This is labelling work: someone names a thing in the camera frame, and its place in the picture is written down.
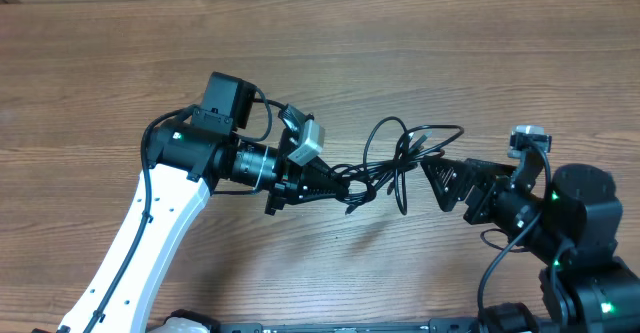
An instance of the green indicator light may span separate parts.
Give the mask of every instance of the green indicator light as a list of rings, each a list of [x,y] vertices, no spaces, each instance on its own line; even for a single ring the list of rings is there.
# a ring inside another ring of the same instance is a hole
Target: green indicator light
[[[602,308],[602,313],[613,313],[616,310],[611,303],[602,303],[600,304],[600,308]]]

